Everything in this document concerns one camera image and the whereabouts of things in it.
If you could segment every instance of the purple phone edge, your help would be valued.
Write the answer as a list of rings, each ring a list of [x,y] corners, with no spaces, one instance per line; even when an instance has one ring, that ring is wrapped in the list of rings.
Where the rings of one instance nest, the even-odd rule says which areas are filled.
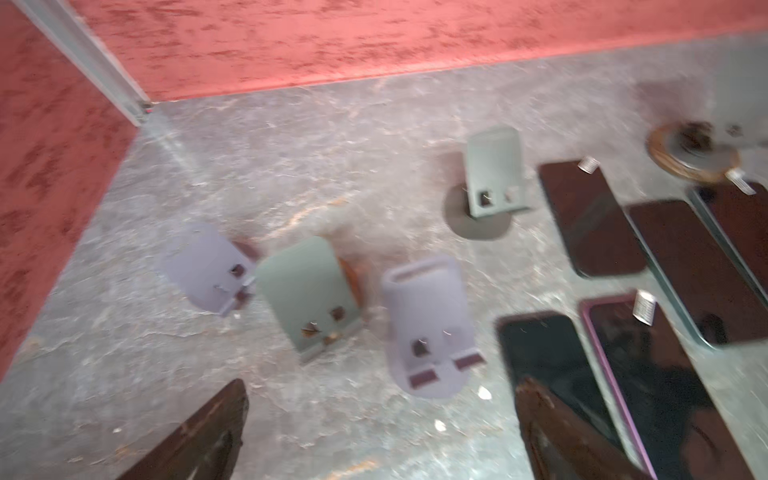
[[[619,410],[621,411],[621,417],[624,420],[624,423],[629,427],[629,434],[631,437],[632,445],[635,451],[638,454],[640,454],[641,461],[643,463],[643,467],[645,468],[646,473],[651,477],[653,477],[654,480],[657,480],[656,472],[654,471],[654,467],[650,463],[650,458],[648,458],[648,453],[645,451],[645,446],[643,445],[643,441],[640,438],[640,433],[637,431],[637,427],[635,426],[634,420],[632,419],[632,414],[629,412],[627,403],[624,401],[624,396],[621,394],[621,389],[619,388],[619,384],[616,381],[614,372],[613,370],[611,370],[611,364],[608,362],[608,358],[605,355],[603,346],[600,344],[598,333],[595,331],[594,326],[592,325],[592,319],[589,316],[590,309],[593,306],[626,302],[626,301],[634,301],[635,295],[636,293],[627,293],[619,296],[604,296],[604,297],[593,299],[593,300],[584,300],[581,302],[581,305],[580,305],[581,321],[584,323],[584,326],[587,327],[590,341],[592,343],[592,346],[594,347],[594,352],[598,356],[598,360],[600,361],[600,366],[603,369],[603,373],[605,374],[606,380],[608,381],[608,385],[611,386],[611,392],[614,395],[614,399],[616,400],[616,403],[619,405]]]

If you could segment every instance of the red panel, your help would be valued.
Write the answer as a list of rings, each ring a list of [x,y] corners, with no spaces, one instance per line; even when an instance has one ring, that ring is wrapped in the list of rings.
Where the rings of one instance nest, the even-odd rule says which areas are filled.
[[[154,100],[768,28],[766,0],[72,0]]]
[[[0,378],[135,133],[0,0]]]

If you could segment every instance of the white label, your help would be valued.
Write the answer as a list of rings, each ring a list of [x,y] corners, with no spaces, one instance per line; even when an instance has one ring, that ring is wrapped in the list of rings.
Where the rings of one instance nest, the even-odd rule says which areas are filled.
[[[648,326],[654,324],[654,313],[656,312],[656,298],[645,290],[638,290],[634,298],[634,308],[632,315]]]
[[[736,185],[739,190],[741,190],[743,193],[747,195],[754,195],[756,193],[755,189],[750,187],[750,185],[744,180],[744,170],[741,170],[740,168],[731,168],[725,173],[725,176],[733,182],[734,185]]]
[[[595,170],[600,167],[600,162],[594,159],[594,157],[584,157],[578,163],[578,167],[588,174],[592,175]]]

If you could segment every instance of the smartphone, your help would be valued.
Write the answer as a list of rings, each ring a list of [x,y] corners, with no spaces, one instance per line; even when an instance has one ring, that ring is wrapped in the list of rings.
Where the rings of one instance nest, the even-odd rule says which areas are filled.
[[[508,316],[497,329],[514,388],[534,379],[624,452],[571,319],[554,312]]]
[[[581,317],[632,441],[657,480],[753,480],[660,306],[652,326],[634,294],[588,300]]]
[[[768,309],[683,200],[629,207],[654,273],[695,336],[710,346],[768,338]]]
[[[695,187],[694,208],[751,286],[768,302],[768,191],[749,182],[747,195],[736,185]]]
[[[544,164],[538,176],[576,273],[628,275],[645,268],[643,251],[599,167],[588,174],[579,161]]]

